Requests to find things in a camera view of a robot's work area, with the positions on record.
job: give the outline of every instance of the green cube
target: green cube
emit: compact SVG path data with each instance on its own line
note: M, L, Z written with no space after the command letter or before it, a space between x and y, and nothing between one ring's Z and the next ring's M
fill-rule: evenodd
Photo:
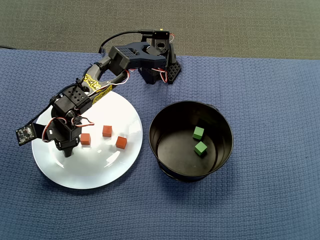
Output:
M194 147L194 151L201 156L207 150L207 146L201 141Z
M201 140L202 136L204 135L204 131L205 130L203 128L196 126L193 132L193 138Z

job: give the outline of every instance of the bowl rim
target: bowl rim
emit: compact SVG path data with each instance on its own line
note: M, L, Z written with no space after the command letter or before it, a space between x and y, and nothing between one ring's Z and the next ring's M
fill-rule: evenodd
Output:
M201 105L205 105L207 107L210 107L212 109L214 109L215 111L217 111L222 117L223 119L225 120L226 124L228 125L229 129L230 129L230 133L231 133L231 139L232 139L232 143L231 143L231 150L230 150L230 153L229 155L227 156L226 160L224 161L224 163L222 163L217 169L215 170L212 170L206 174L202 174L202 175L194 175L194 176L191 176L191 175L185 175L185 174L182 174L182 173L179 173L175 170L173 170L172 168L168 167L166 164L164 164L157 156L157 154L155 153L155 151L153 150L152 146L151 146L151 142L150 142L150 129L151 129L151 126L155 120L155 118L158 116L159 113L161 113L163 110L165 110L166 108L172 106L172 105L175 105L175 104L180 104L180 103L196 103L196 104L201 104ZM176 102L173 102L167 106L165 106L164 108L162 108L155 116L154 118L152 119L151 123L150 123L150 126L149 126L149 131L148 131L148 140L149 140L149 146L154 154L154 156L156 157L156 159L162 164L164 165L166 168L168 168L170 171L173 171L174 173L180 175L180 176L183 176L183 177L187 177L187 178L199 178L199 177L206 177L208 176L209 174L212 174L213 172L217 171L218 169L220 169L223 165L225 165L225 163L228 161L233 149L234 149L234 134L232 132L232 129L230 127L230 124L229 122L227 121L227 119L225 118L225 116L223 116L223 114L213 105L211 104L207 104L207 103L203 103L203 102L200 102L200 101L192 101L192 100L183 100L183 101L176 101Z

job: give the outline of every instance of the white plate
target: white plate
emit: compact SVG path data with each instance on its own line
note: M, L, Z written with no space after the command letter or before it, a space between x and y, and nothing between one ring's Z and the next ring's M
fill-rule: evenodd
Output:
M51 109L38 118L38 124L48 124ZM82 129L82 133L90 133L90 147L79 143L72 155L65 157L62 151L57 150L54 141L32 141L33 156L43 174L55 183L72 189L97 188L119 178L137 159L143 138L137 111L130 102L113 91L82 116L95 123ZM103 125L112 126L112 137L102 136ZM116 147L118 136L127 138L125 149Z

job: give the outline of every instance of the wire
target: wire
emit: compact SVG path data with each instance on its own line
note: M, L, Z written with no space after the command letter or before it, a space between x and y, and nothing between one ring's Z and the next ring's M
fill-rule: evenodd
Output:
M141 31L134 30L134 31L123 31L123 32L120 32L120 33L118 33L118 34L116 34L116 35L113 35L113 36L109 37L107 40L105 40L105 41L101 44L98 53L101 54L101 53L103 52L104 45L105 45L107 42L109 42L111 39L114 39L114 38L119 37L119 36L124 35L124 34L139 34L139 33L141 33Z
M5 46L5 45L0 45L0 49L12 49L12 50L17 50L16 48L14 47L11 47L11 46Z
M81 116L81 115L78 115L78 117L82 117L82 119L86 119L89 123L88 124L80 124L80 125L77 125L77 124L74 124L74 117L71 119L71 124L76 126L76 127L79 127L79 128L83 128L83 127L86 127L86 126L93 126L95 125L94 122L90 121L88 118L84 117L84 116Z
M173 33L170 33L170 36L172 36L172 39L169 41L169 43L172 43L173 40L175 39L175 35Z
M46 136L46 131L47 131L48 127L50 126L50 124L52 123L52 121L53 121L54 119L62 119L62 120L64 120L64 123L65 123L65 124L67 123L67 120L66 120L64 117L58 116L58 117L53 117L53 118L51 118L51 120L50 120L49 123L45 126L45 128L44 128L44 130L43 130L43 132L42 132L42 141L43 141L44 143L49 143L49 142L50 142L50 141L48 141L48 140L45 140L45 136Z
M31 123L32 123L34 120L36 120L41 114L43 114L43 113L50 107L50 105L54 103L54 101L56 100L56 97L57 97L59 94L63 93L66 89L71 88L71 87L75 87L75 86L77 86L77 84L76 84L76 83L73 83L73 84L70 84L70 85L64 87L63 89L61 89L54 97L52 97L52 99L51 99L51 101L49 102L48 106L46 106L41 112L39 112L34 118L32 118L26 125L31 124Z
M161 69L161 68L159 68L159 67L158 67L158 69L155 69L155 68L151 68L151 69L160 73L160 77L161 77L162 81L163 81L165 84L168 82L168 72L167 72L167 71L165 71L165 70L163 70L163 69Z
M118 86L118 85L125 84L125 83L128 81L128 79L130 78L130 72L129 72L128 70L125 70L125 71L126 71L126 73L127 73L127 77L126 77L126 79L124 80L124 82L120 82L120 83L110 83L110 84L107 84L107 85L105 85L105 86L102 86L102 87L98 88L97 90L95 90L94 92L90 93L90 94L88 95L88 97L92 96L92 95L93 95L94 93L96 93L97 91L100 91L100 90L102 90L102 89L105 89L106 87L109 87L110 85Z

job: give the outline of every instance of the orange cube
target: orange cube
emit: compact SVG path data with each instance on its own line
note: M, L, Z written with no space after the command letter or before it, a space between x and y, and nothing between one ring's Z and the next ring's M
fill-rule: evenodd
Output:
M90 133L82 133L80 137L80 142L82 145L90 145L91 143Z
M103 126L102 136L111 137L112 135L112 126Z
M115 146L120 149L125 149L126 145L127 145L127 139L125 137L118 136Z

